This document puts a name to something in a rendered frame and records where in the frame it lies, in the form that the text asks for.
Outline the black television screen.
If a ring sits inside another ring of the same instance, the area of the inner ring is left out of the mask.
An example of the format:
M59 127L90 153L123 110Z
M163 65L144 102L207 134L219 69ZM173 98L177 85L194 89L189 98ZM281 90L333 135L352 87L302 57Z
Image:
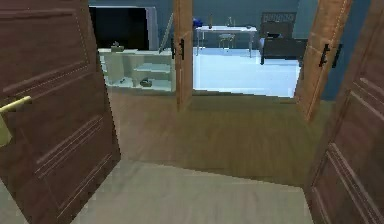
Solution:
M90 7L89 12L98 48L110 48L117 42L125 49L149 49L144 8Z

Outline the dark wooden bed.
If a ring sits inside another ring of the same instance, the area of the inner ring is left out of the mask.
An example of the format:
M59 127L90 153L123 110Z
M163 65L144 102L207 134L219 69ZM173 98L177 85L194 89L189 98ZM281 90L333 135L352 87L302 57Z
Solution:
M266 59L297 60L303 64L306 39L295 39L295 12L263 12L259 32L260 64Z

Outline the light brown wooden door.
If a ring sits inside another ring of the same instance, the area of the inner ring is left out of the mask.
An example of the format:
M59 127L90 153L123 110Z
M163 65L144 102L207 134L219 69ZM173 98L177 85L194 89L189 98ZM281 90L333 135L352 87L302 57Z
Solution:
M193 92L193 0L173 0L174 46L176 49L177 109L186 109ZM180 55L180 39L185 41L185 58Z
M318 0L309 33L294 99L303 119L310 122L317 112L328 73L344 31L353 0ZM327 62L319 67L325 44L329 44Z

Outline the dark brown panelled door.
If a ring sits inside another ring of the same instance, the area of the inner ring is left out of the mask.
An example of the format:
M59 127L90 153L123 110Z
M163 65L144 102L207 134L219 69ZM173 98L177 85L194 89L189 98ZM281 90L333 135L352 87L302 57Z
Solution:
M384 224L384 0L370 0L304 193L313 224Z
M71 224L120 159L87 0L0 0L0 224Z

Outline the white open shelf unit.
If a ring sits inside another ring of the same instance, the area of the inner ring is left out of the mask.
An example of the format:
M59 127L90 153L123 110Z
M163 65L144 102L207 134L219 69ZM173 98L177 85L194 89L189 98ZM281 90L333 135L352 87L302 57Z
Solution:
M104 79L109 87L136 88L174 92L176 90L175 62L169 49L127 49L112 52L110 48L99 48L100 63ZM143 87L140 81L148 78L151 87Z

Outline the pale metal chair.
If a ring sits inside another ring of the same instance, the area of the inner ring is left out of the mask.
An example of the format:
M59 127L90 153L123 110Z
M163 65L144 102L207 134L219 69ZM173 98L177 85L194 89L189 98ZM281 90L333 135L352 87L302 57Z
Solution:
M227 27L233 27L232 17L229 16L226 23ZM234 46L235 34L234 33L222 33L219 35L219 46L224 47L224 44L227 44L227 47L230 48Z

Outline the white table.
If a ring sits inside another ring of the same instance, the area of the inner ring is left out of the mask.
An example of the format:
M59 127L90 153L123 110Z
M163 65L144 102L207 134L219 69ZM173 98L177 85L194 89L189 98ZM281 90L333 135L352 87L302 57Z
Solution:
M249 56L252 56L252 43L255 34L258 32L256 27L250 26L219 26L214 25L212 27L210 26L201 26L196 28L196 34L197 34L197 51L196 54L199 54L199 50L203 48L203 40L205 39L206 33L219 33L219 34L237 34L237 33L246 33L249 35L249 42L248 42L248 48L249 48Z

